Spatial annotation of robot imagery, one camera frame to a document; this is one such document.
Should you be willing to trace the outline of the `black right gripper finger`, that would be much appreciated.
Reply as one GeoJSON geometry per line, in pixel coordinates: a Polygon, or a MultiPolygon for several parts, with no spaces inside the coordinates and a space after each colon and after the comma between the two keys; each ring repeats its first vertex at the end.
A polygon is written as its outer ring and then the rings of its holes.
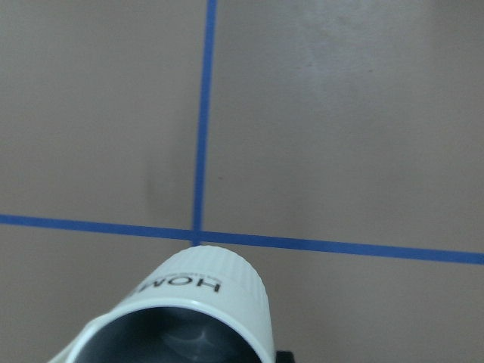
{"type": "Polygon", "coordinates": [[[276,352],[276,363],[294,363],[294,354],[291,351],[281,351],[276,352]]]}

